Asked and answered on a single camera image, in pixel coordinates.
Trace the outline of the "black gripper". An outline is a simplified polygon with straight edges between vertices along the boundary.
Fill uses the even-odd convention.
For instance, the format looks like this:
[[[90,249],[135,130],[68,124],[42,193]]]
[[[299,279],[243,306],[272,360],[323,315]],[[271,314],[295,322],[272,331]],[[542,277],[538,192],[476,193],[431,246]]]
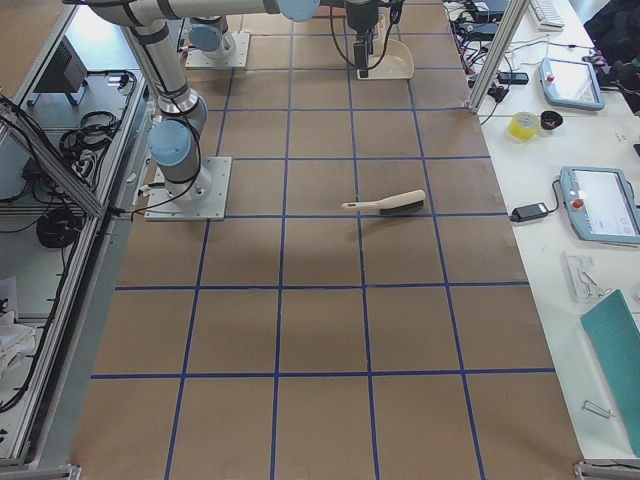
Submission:
[[[401,20],[404,0],[388,0],[389,21],[391,24],[398,24]]]
[[[366,48],[374,52],[374,28],[378,23],[379,6],[376,0],[346,0],[348,26],[356,32],[361,43],[353,44],[354,64],[359,78],[366,77]]]

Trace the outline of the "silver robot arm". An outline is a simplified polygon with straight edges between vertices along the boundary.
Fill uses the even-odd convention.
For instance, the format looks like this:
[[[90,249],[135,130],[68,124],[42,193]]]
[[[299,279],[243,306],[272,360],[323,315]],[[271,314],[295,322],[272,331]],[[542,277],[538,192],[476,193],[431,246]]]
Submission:
[[[367,68],[368,58],[374,53],[374,28],[379,20],[379,9],[390,9],[390,24],[400,21],[403,1],[268,1],[268,7],[286,18],[304,22],[316,15],[320,7],[327,7],[332,17],[336,7],[344,8],[348,26],[356,32],[353,53],[356,65]],[[196,16],[190,18],[188,37],[191,44],[207,54],[230,55],[235,43],[229,32],[225,15]]]
[[[168,118],[191,124],[207,114],[197,92],[189,87],[175,46],[169,20],[236,14],[281,14],[295,22],[311,19],[321,6],[346,10],[348,26],[357,39],[369,41],[378,22],[378,1],[86,1],[102,19],[123,28],[133,41],[133,54]]]

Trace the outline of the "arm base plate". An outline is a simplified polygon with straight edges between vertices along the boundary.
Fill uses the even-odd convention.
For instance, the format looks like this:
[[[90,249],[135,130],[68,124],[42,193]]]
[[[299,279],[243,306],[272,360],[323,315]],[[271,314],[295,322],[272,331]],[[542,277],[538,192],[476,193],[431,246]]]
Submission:
[[[188,183],[166,185],[164,175],[157,167],[154,181],[163,186],[150,191],[150,208],[144,211],[144,218],[149,221],[223,220],[231,169],[231,157],[205,157],[195,184],[176,199]]]
[[[185,67],[191,70],[245,68],[250,33],[193,27],[188,34],[191,49]]]

